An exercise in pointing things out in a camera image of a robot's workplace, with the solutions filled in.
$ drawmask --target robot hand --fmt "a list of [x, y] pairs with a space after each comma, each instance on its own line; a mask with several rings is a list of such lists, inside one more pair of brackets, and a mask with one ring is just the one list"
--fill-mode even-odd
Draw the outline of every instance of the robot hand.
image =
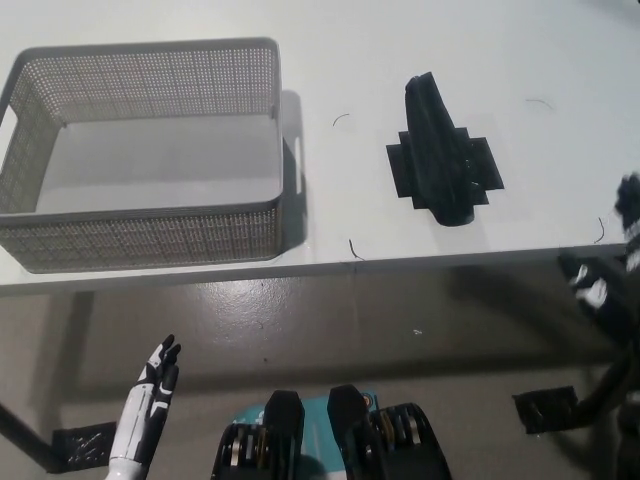
[[559, 263], [585, 316], [619, 347], [625, 348], [638, 330], [637, 285], [632, 282], [640, 272], [640, 178], [637, 174], [622, 179], [615, 208], [627, 242], [626, 269], [619, 262], [579, 260], [567, 254], [560, 256]]
[[109, 456], [106, 480], [144, 480], [167, 419], [178, 380], [180, 344], [158, 345], [129, 391]]

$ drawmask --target white tabletop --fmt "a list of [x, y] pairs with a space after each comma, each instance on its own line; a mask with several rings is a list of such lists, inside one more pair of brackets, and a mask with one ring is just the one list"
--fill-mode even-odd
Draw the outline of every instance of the white tabletop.
[[[3, 79], [33, 46], [275, 39], [307, 215], [302, 243], [267, 262], [32, 275], [2, 250], [1, 293], [602, 254], [623, 241], [615, 191], [640, 169], [635, 0], [23, 0], [2, 10]], [[487, 137], [505, 184], [464, 227], [398, 199], [387, 160], [406, 129], [404, 86], [427, 71], [455, 124]]]

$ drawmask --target gray floor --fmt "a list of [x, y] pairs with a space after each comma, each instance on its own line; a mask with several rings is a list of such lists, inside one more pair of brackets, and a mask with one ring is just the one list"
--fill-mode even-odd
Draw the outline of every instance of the gray floor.
[[[611, 358], [552, 265], [4, 298], [0, 315], [0, 401], [46, 435], [116, 419], [146, 356], [176, 334], [181, 378], [150, 480], [209, 478], [234, 412], [274, 388], [341, 382], [419, 403], [457, 480], [612, 478], [610, 420], [527, 437], [511, 400], [584, 394]], [[2, 478], [46, 477], [4, 439], [0, 465]]]

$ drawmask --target gray mesh basket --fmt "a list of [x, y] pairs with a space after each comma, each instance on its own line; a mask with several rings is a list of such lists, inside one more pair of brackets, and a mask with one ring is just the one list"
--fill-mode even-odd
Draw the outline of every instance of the gray mesh basket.
[[269, 39], [23, 52], [0, 244], [37, 273], [278, 255], [280, 93]]

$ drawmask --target black tape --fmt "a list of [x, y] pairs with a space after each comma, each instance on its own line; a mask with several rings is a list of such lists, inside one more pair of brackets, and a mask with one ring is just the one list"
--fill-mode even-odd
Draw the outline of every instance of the black tape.
[[573, 411], [578, 397], [573, 387], [521, 393], [513, 395], [513, 400], [527, 434], [575, 428]]
[[56, 455], [66, 461], [64, 471], [75, 472], [109, 465], [115, 436], [116, 422], [55, 430], [51, 446]]

